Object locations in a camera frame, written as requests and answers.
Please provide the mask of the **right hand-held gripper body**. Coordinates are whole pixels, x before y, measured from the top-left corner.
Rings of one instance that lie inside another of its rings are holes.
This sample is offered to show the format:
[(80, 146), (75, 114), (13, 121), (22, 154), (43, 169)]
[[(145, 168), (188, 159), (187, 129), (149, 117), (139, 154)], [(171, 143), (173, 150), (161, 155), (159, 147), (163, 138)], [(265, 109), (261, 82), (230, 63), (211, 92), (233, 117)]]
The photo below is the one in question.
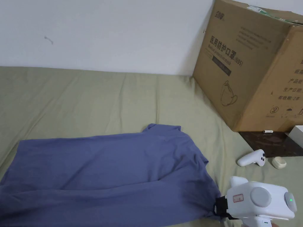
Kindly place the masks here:
[(229, 213), (247, 227), (271, 227), (273, 219), (295, 217), (296, 202), (287, 188), (238, 176), (232, 176), (230, 184), (221, 199), (221, 214)]

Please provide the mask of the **person's right hand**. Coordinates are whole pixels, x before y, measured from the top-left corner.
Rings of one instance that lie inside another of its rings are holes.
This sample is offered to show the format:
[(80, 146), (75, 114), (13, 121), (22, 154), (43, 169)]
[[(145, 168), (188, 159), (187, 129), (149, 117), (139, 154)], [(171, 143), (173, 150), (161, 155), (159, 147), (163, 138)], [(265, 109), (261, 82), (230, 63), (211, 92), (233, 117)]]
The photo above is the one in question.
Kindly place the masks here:
[(302, 227), (303, 218), (298, 217), (290, 220), (274, 219), (272, 220), (272, 225), (275, 227)]

